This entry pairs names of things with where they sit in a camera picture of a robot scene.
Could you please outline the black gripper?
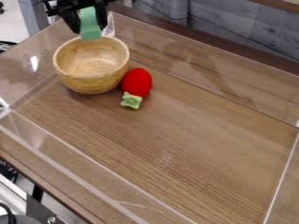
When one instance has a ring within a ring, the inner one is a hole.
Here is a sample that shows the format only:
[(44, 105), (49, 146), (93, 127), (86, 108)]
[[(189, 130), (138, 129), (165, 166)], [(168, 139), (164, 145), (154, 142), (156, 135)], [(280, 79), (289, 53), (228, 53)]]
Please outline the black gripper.
[(60, 16), (73, 33), (80, 33), (80, 16), (97, 17), (100, 29), (108, 25), (106, 6), (116, 0), (41, 0), (48, 16)]

